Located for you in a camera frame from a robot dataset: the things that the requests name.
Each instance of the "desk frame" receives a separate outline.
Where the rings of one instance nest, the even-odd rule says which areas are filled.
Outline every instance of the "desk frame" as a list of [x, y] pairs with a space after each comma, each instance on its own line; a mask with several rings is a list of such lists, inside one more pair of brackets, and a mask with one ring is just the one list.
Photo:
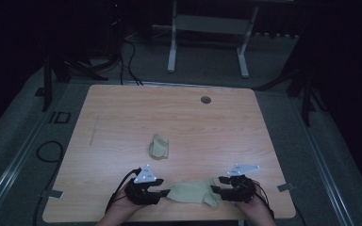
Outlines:
[[177, 30], [190, 30], [211, 33], [224, 33], [243, 35], [243, 44], [237, 48], [237, 56], [241, 76], [249, 77], [248, 66], [246, 65], [245, 51], [249, 38], [252, 34], [252, 28], [255, 23], [255, 17], [258, 7], [254, 7], [250, 20], [214, 18], [203, 16], [190, 16], [177, 14], [177, 0], [173, 0], [173, 25], [172, 25], [172, 45], [170, 47], [169, 64], [167, 71], [173, 73], [175, 71], [175, 59], [177, 54], [176, 33]]

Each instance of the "gray tape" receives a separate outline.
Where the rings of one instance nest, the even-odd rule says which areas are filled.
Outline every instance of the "gray tape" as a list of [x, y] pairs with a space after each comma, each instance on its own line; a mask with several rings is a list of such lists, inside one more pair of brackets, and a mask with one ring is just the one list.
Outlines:
[[63, 197], [64, 192], [63, 191], [57, 191], [57, 190], [49, 190], [49, 191], [43, 191], [41, 194], [44, 198], [56, 198], [61, 199]]
[[295, 188], [296, 187], [291, 183], [287, 183], [287, 184], [283, 184], [283, 185], [278, 186], [278, 190], [280, 192], [283, 192], [283, 191], [286, 191], [286, 190], [293, 190]]

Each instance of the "table surface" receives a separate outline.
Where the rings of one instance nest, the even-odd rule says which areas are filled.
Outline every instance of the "table surface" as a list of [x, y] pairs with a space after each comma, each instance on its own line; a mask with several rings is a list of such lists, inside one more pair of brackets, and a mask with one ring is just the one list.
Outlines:
[[[210, 104], [201, 98], [208, 96]], [[169, 158], [148, 154], [154, 134], [169, 140]], [[258, 165], [246, 174], [260, 182], [276, 218], [295, 216], [272, 141], [250, 89], [94, 85], [80, 112], [55, 181], [47, 222], [98, 221], [123, 177], [150, 164], [164, 189], [179, 182], [227, 176], [235, 163]], [[174, 202], [139, 210], [129, 221], [243, 219], [231, 203]]]

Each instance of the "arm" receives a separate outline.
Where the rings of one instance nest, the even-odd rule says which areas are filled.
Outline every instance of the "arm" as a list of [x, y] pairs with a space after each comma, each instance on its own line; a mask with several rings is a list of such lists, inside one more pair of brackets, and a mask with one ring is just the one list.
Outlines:
[[[258, 195], [263, 198], [259, 183], [255, 181], [255, 188]], [[272, 215], [266, 205], [257, 196], [254, 196], [249, 203], [235, 202], [235, 206], [245, 213], [249, 225], [254, 226], [275, 226]]]
[[96, 226], [119, 226], [130, 218], [136, 211], [145, 207], [145, 205], [135, 205], [128, 200], [124, 191], [125, 187], [126, 185], [119, 190], [116, 196], [116, 200], [119, 200], [111, 204], [104, 217], [99, 220]]

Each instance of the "dark background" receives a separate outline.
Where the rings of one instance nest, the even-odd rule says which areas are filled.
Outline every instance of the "dark background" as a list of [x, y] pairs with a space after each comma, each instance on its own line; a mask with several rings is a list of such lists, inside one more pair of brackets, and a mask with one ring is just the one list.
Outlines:
[[[199, 4], [207, 2], [212, 5], [206, 6], [207, 14], [245, 16], [238, 7], [240, 1], [234, 8], [225, 8], [221, 1]], [[261, 3], [254, 30], [271, 36], [301, 36], [288, 66], [314, 65], [314, 86], [362, 172], [362, 1], [295, 3], [311, 6]], [[47, 37], [59, 48], [71, 43], [73, 50], [107, 51], [97, 40], [107, 38], [108, 21], [116, 19], [107, 10], [111, 4], [87, 0], [0, 2], [0, 117], [28, 77], [41, 68]], [[194, 12], [198, 7], [197, 1], [185, 0], [181, 9]], [[124, 18], [149, 39], [151, 24], [171, 23], [171, 8], [171, 1], [165, 0], [128, 1], [127, 9], [117, 13], [126, 11]]]

